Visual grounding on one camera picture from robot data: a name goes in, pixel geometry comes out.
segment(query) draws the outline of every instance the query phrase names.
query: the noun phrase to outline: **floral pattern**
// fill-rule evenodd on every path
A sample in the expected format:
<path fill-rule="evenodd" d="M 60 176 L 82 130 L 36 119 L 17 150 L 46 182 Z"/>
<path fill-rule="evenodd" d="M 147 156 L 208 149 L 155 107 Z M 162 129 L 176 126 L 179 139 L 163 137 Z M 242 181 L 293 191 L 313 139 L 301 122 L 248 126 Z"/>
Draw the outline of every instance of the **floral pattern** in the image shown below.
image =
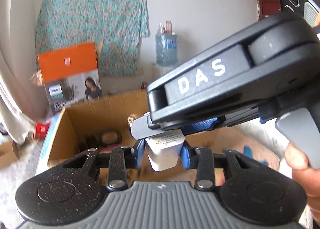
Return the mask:
<path fill-rule="evenodd" d="M 147 0 L 43 0 L 36 52 L 103 40 L 100 76 L 135 76 L 139 38 L 147 35 Z"/>

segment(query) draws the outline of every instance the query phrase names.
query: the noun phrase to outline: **speaker grille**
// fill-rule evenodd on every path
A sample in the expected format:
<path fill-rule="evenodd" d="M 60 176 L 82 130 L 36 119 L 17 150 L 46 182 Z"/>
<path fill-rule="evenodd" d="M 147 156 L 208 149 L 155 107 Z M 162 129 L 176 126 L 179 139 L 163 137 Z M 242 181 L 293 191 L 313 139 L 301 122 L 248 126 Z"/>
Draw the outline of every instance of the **speaker grille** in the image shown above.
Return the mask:
<path fill-rule="evenodd" d="M 304 4 L 304 19 L 311 26 L 315 26 L 315 21 L 318 15 L 318 11 L 309 3 Z"/>

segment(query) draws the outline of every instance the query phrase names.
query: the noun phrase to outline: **water bottle label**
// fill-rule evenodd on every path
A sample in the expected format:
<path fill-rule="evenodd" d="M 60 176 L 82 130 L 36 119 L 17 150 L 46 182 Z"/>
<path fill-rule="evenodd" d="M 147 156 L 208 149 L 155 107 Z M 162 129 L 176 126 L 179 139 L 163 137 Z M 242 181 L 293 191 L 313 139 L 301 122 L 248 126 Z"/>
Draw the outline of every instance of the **water bottle label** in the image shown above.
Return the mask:
<path fill-rule="evenodd" d="M 177 40 L 167 39 L 167 48 L 168 49 L 176 49 L 177 48 Z"/>

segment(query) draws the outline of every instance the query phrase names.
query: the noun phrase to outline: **gray floor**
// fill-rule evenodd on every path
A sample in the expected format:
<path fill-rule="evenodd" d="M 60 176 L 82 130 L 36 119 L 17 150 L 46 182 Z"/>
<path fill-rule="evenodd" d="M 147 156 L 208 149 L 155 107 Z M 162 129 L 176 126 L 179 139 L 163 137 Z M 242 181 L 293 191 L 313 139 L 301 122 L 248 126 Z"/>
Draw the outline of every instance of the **gray floor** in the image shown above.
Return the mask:
<path fill-rule="evenodd" d="M 15 205 L 15 192 L 21 183 L 35 175 L 42 145 L 43 141 L 25 142 L 19 149 L 19 160 L 0 169 L 0 221 L 8 229 L 17 228 L 22 223 Z"/>

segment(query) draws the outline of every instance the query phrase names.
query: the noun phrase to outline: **screw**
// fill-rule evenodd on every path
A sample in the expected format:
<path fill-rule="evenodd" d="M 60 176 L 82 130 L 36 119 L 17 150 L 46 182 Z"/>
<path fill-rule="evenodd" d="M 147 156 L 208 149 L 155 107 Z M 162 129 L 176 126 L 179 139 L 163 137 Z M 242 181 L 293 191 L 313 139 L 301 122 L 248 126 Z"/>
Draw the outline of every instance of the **screw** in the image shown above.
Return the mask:
<path fill-rule="evenodd" d="M 200 188 L 210 188 L 213 186 L 213 182 L 207 179 L 199 180 L 197 182 L 198 187 Z"/>
<path fill-rule="evenodd" d="M 125 182 L 120 180 L 120 179 L 112 180 L 109 183 L 109 186 L 112 187 L 112 188 L 120 188 L 120 187 L 123 187 L 124 185 L 125 185 Z"/>

